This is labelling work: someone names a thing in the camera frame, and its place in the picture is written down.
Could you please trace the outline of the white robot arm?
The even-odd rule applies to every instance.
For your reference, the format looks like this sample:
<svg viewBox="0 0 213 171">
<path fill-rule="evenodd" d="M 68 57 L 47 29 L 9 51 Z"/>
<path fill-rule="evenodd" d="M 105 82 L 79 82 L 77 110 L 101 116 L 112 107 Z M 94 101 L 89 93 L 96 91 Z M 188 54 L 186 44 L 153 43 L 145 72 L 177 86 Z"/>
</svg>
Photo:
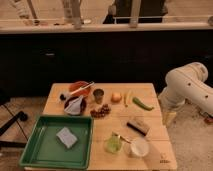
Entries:
<svg viewBox="0 0 213 171">
<path fill-rule="evenodd" d="M 213 88 L 206 85 L 208 70 L 200 62 L 192 62 L 170 70 L 165 77 L 166 87 L 159 94 L 162 122 L 169 126 L 187 100 L 197 105 L 207 124 L 213 124 Z"/>
</svg>

